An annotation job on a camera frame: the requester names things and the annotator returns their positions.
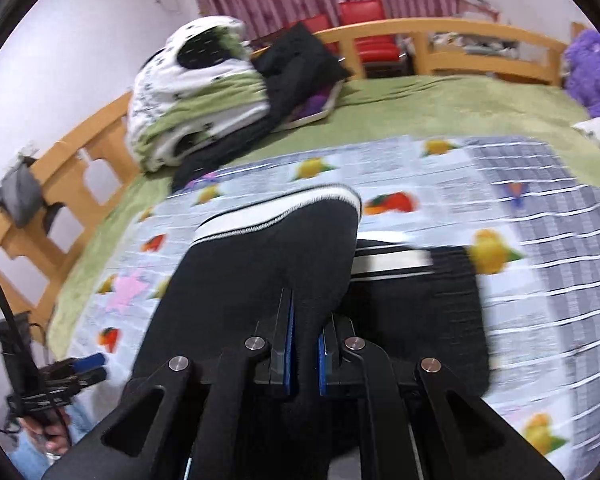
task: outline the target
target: red fruit print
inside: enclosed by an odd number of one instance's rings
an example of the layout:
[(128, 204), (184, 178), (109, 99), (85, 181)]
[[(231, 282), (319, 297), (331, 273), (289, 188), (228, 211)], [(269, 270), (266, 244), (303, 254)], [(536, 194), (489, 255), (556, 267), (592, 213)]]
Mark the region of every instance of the red fruit print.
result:
[(403, 213), (411, 213), (416, 210), (415, 199), (404, 192), (393, 193), (384, 202), (384, 206), (394, 211)]
[(165, 238), (164, 234), (154, 236), (153, 238), (151, 238), (151, 240), (142, 244), (142, 247), (140, 247), (140, 251), (143, 253), (149, 253), (149, 252), (156, 253), (157, 251), (160, 250), (160, 247), (162, 247), (164, 238)]
[(108, 353), (113, 354), (116, 351), (119, 336), (119, 328), (108, 327), (98, 334), (98, 345), (104, 346)]

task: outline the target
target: yellow fruit print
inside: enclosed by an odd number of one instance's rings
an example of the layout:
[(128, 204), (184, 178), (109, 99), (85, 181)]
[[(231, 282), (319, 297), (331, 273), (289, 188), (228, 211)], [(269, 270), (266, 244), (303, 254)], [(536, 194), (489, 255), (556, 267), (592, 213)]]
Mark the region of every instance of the yellow fruit print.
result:
[(194, 205), (206, 204), (211, 200), (222, 196), (220, 190), (218, 189), (218, 184), (213, 184), (211, 186), (205, 187), (200, 194), (198, 195), (198, 201)]
[(149, 218), (149, 216), (153, 216), (153, 215), (154, 215), (154, 208), (148, 207), (140, 215), (140, 218), (138, 219), (138, 223), (144, 222), (147, 218)]
[(424, 143), (424, 155), (444, 155), (451, 150), (456, 150), (458, 147), (454, 146), (448, 140), (443, 139), (431, 139)]
[(548, 455), (568, 442), (568, 440), (552, 434), (551, 417), (546, 413), (536, 413), (531, 417), (522, 434), (526, 441), (542, 455)]
[(335, 166), (326, 164), (321, 158), (308, 158), (302, 161), (298, 170), (296, 171), (296, 177), (294, 180), (301, 180), (302, 178), (313, 178), (314, 176), (324, 173), (325, 171), (337, 170)]
[(158, 287), (155, 289), (154, 293), (149, 297), (150, 300), (161, 300), (164, 297), (164, 293), (167, 290), (167, 285), (171, 281), (171, 276), (168, 278), (164, 278), (160, 283), (158, 283)]
[(499, 274), (509, 262), (524, 258), (508, 247), (502, 236), (493, 229), (477, 231), (468, 253), (478, 274)]
[(107, 294), (108, 292), (112, 292), (113, 282), (116, 280), (117, 277), (117, 274), (110, 275), (106, 280), (104, 280), (104, 282), (102, 282), (102, 285), (100, 285), (98, 290), (96, 290), (96, 294)]

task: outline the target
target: gray plaid fabric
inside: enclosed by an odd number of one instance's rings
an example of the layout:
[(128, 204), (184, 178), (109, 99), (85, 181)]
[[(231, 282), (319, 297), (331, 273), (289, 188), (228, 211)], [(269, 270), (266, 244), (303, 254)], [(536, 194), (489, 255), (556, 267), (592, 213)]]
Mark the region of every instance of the gray plaid fabric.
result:
[[(585, 478), (600, 461), (600, 188), (578, 183), (547, 144), (526, 137), (471, 139), (466, 147), (503, 200), (508, 183), (526, 187), (510, 221), (548, 288), (567, 370), (561, 390), (574, 405), (569, 477)], [(541, 337), (542, 324), (529, 320), (534, 333)], [(549, 360), (537, 361), (523, 375), (550, 371)]]

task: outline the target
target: folded blanket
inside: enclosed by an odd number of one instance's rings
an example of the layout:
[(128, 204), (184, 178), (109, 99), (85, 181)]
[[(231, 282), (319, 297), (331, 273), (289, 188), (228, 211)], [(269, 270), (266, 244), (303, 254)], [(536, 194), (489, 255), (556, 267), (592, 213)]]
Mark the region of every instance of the folded blanket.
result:
[(184, 156), (261, 118), (262, 76), (240, 43), (244, 23), (206, 16), (187, 23), (136, 77), (127, 145), (145, 171)]

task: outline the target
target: hand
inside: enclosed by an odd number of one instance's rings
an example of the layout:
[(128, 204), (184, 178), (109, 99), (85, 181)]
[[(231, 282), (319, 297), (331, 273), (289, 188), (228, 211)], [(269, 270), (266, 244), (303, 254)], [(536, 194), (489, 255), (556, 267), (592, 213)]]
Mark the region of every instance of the hand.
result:
[[(71, 417), (66, 414), (64, 409), (60, 408), (60, 413), (67, 427), (71, 424)], [(20, 426), (27, 434), (27, 437), (33, 446), (40, 452), (51, 452), (56, 455), (64, 455), (69, 449), (69, 443), (66, 438), (66, 433), (60, 421), (55, 422), (51, 426), (45, 428), (49, 440), (45, 441), (40, 423), (30, 416), (18, 419)]]

